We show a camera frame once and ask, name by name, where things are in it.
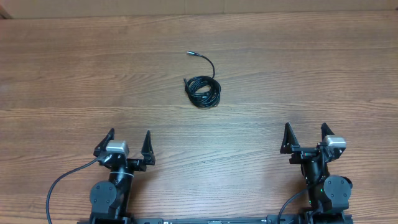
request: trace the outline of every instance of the black metal frame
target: black metal frame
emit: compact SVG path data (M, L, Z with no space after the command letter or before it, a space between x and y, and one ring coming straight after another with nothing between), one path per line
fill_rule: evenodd
M285 125L280 153L291 154L291 164L301 164L302 174L308 185L311 207L303 208L295 215L282 215L279 223L353 223L351 215L345 215L353 187L346 177L330 175L327 163L338 159L345 150L345 141L335 136L323 123L322 142L316 147L300 147L290 123ZM109 152L106 146L114 139L114 129L98 144L94 156L99 164L111 169L108 181L98 182L90 192L92 210L89 224L272 224L278 223L278 215L263 218L211 218L163 220L138 218L127 213L127 205L135 171L146 171L147 165L155 165L155 155L146 134L141 154L144 159L129 159L122 151Z

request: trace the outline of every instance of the wooden table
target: wooden table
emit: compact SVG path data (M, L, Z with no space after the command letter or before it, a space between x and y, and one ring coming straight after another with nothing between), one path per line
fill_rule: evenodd
M199 110L183 78L211 74L221 103ZM329 165L349 177L356 223L398 222L398 12L270 13L0 21L0 222L46 223L61 174L93 159L110 128L156 166L137 173L136 217L262 217L304 188L279 154L320 125L346 138ZM54 223L88 218L91 166L55 188ZM307 206L301 197L288 212Z

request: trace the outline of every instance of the coiled cable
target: coiled cable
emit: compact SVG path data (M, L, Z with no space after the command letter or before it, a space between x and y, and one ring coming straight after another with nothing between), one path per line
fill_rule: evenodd
M184 78L185 91L188 94L189 100L198 108L208 109L217 106L220 102L221 85L214 79L216 72L213 62L211 62L211 60L207 57L195 52L187 51L187 54L204 58L210 62L211 66L213 67L212 77L197 76L189 79L188 81ZM200 88L207 85L210 87L209 91L197 93Z

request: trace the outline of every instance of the black wire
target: black wire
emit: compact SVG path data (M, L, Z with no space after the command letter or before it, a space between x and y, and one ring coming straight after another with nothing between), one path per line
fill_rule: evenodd
M188 81L184 78L185 82L185 91L188 94L189 100L198 108L212 108L217 106L220 102L220 94L221 94L221 85L214 79L216 75L216 71L213 65L213 62L210 61L207 57L188 51L190 55L198 56L206 59L210 62L213 67L213 76L197 76L189 79ZM210 86L210 90L204 93L197 93L200 88L204 86Z
M60 177L58 177L57 180L54 181L54 183L50 187L49 193L47 194L47 201L45 202L45 212L47 214L47 221L49 222L49 224L52 224L51 217L50 217L50 208L49 208L49 206L50 206L50 196L51 196L52 190L55 187L55 184L57 184L62 178L66 177L67 175L72 174L72 173L74 173L76 171L79 171L81 169L84 169L84 168L94 164L97 160L98 160L98 157L95 158L93 161L91 161L91 162L89 162L89 163L87 163L87 164L85 164L85 165L83 165L83 166L81 166L79 168L76 168L76 169L71 170L71 171L69 171L69 172L67 172L65 174L62 174Z
M315 187L318 183L321 182L322 176L323 176L323 170L325 169L325 160L324 160L324 155L323 155L323 150L321 151L322 154L322 169L320 170L320 175L317 179L317 181L315 181L312 185L309 185L306 189L300 191L299 193L293 195L293 197L289 198L288 201L285 202L284 206L282 206L282 208L279 211L278 214L278 220L277 220L277 224L280 224L280 218L282 216L282 213L284 212L286 206L292 202L294 199L296 199L298 196L304 194L306 191L310 190L311 188Z

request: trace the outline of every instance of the black cable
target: black cable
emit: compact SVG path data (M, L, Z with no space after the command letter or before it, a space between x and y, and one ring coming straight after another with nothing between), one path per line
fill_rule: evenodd
M277 218L278 218L278 219L277 219L277 224L280 224L280 218L281 218L281 216L282 216L282 213L284 212L286 206L287 206L290 202L292 202L292 201L293 201L294 199L296 199L298 196L304 194L306 191L310 190L311 188L315 187L318 183L321 182L321 179L322 179L322 176L323 176L323 170L325 169L325 158L324 158L324 155L323 155L323 150L321 151L321 155L322 155L322 168L321 168L321 170L320 170L320 175L319 175L317 181L315 181L312 185L309 185L306 189L304 189L304 190L300 191L299 193L293 195L293 197L289 198L288 201L285 202L284 206L282 206L282 208L281 208L280 211L279 211L279 214L278 214L278 217L277 217Z
M214 79L216 75L216 71L213 65L213 62L210 61L207 57L188 51L190 55L198 56L206 59L210 62L213 67L213 76L197 76L189 79L188 81L184 78L185 82L185 91L188 94L189 100L198 108L212 108L217 106L220 102L220 94L221 94L221 85ZM204 93L197 93L200 88L204 86L210 86L210 90Z
M51 217L50 217L50 208L49 208L49 206L50 206L50 196L51 196L52 190L55 187L55 184L57 184L62 178L66 177L67 175L72 174L72 173L74 173L76 171L79 171L81 169L84 169L84 168L94 164L97 160L98 160L98 157L96 157L93 161L91 161L91 162L89 162L89 163L87 163L87 164L85 164L85 165L83 165L83 166L81 166L79 168L76 168L76 169L71 170L71 171L69 171L69 172L67 172L65 174L62 174L60 177L58 177L57 180L54 181L54 183L50 187L49 193L47 194L47 201L45 202L45 212L47 214L47 221L49 222L49 224L52 224Z

